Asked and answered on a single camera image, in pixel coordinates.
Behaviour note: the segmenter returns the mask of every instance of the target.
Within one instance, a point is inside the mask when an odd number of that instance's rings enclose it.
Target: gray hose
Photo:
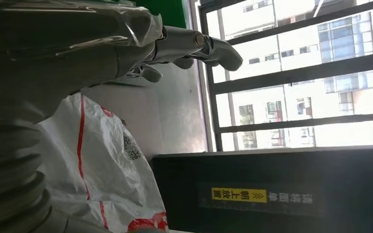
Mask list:
[[[108,230],[52,208],[41,155],[29,152],[41,137],[34,124],[53,115],[61,99],[114,79],[112,46],[65,57],[12,61],[0,53],[0,233],[105,233]]]

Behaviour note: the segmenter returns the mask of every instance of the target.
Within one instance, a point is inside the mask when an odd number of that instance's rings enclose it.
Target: warning label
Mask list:
[[[267,203],[267,191],[266,189],[212,188],[212,199]]]

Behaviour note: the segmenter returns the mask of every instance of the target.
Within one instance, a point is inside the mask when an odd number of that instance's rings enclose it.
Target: green panel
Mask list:
[[[161,14],[164,25],[186,28],[182,0],[135,0],[137,6],[148,8],[152,14]]]

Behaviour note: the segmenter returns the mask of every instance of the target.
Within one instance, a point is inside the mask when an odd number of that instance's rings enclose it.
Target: clear plastic bag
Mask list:
[[[39,126],[34,151],[56,209],[114,233],[169,233],[153,172],[117,116],[78,93]]]

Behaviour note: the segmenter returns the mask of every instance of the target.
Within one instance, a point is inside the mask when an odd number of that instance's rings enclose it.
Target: building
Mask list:
[[[247,0],[208,14],[211,36],[231,39],[367,3],[368,0]],[[215,82],[373,54],[373,10],[234,46],[235,72]],[[373,70],[217,96],[220,126],[373,114]],[[224,150],[373,145],[373,121],[222,135]]]

